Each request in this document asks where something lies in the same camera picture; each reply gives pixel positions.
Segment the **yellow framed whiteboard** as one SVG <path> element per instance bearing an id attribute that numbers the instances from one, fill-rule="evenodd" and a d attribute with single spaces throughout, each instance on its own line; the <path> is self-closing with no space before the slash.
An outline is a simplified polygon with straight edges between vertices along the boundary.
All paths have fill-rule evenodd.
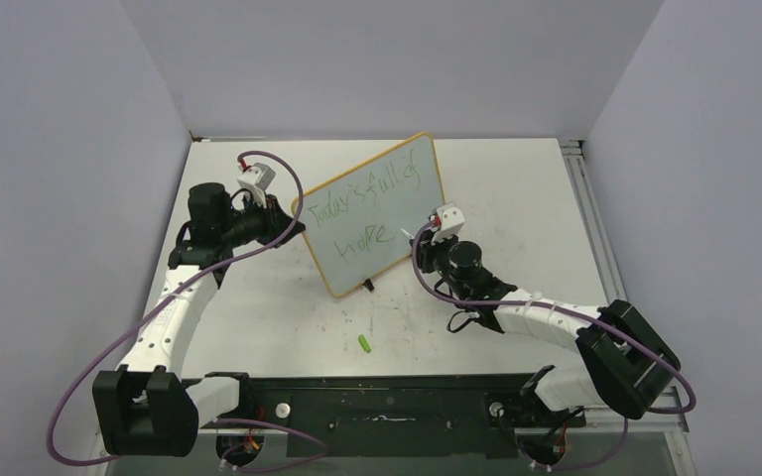
<path id="1" fill-rule="evenodd" d="M 292 210 L 327 292 L 343 298 L 410 255 L 445 203 L 432 135 L 423 132 L 306 191 Z"/>

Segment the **green marker cap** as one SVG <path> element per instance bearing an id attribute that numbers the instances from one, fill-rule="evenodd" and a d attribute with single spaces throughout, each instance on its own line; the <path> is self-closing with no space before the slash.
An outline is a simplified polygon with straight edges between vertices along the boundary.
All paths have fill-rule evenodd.
<path id="1" fill-rule="evenodd" d="M 359 343 L 359 346 L 360 346 L 360 348 L 361 348 L 361 349 L 362 349 L 362 350 L 363 350 L 365 353 L 370 353 L 370 352 L 371 352 L 371 346 L 370 346 L 370 344 L 368 343 L 367 339 L 365 338 L 365 336 L 364 336 L 363 334 L 360 334 L 360 335 L 357 337 L 357 341 L 358 341 L 358 343 Z"/>

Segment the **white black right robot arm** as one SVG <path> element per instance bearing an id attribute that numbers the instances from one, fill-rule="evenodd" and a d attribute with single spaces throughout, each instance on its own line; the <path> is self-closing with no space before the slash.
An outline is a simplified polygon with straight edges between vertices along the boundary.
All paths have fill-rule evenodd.
<path id="1" fill-rule="evenodd" d="M 546 424 L 560 412 L 605 407 L 622 417 L 675 415 L 693 408 L 657 406 L 682 378 L 679 357 L 631 302 L 579 305 L 531 294 L 506 283 L 481 260 L 479 246 L 432 228 L 408 235 L 409 259 L 420 285 L 474 322 L 500 334 L 548 342 L 578 356 L 572 366 L 545 364 L 521 399 L 525 418 Z"/>

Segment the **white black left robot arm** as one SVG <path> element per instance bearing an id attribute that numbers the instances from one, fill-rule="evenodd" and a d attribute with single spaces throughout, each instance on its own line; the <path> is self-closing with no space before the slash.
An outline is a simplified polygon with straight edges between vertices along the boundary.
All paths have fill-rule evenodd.
<path id="1" fill-rule="evenodd" d="M 157 310 L 114 371 L 101 371 L 92 396 L 106 451 L 115 456 L 186 456 L 199 430 L 218 417 L 248 424 L 256 400 L 243 374 L 211 373 L 187 385 L 180 377 L 193 334 L 220 289 L 236 248 L 277 248 L 305 230 L 273 194 L 246 196 L 236 209 L 221 183 L 190 189 L 190 219 L 172 250 Z"/>

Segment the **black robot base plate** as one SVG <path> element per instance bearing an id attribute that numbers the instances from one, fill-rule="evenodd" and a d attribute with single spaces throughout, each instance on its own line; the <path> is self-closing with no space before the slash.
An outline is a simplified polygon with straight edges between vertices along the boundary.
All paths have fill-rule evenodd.
<path id="1" fill-rule="evenodd" d="M 258 446 L 288 429 L 290 457 L 488 459 L 566 454 L 566 429 L 590 427 L 609 410 L 550 410 L 535 395 L 539 374 L 410 377 L 253 377 L 238 406 L 207 424 Z"/>

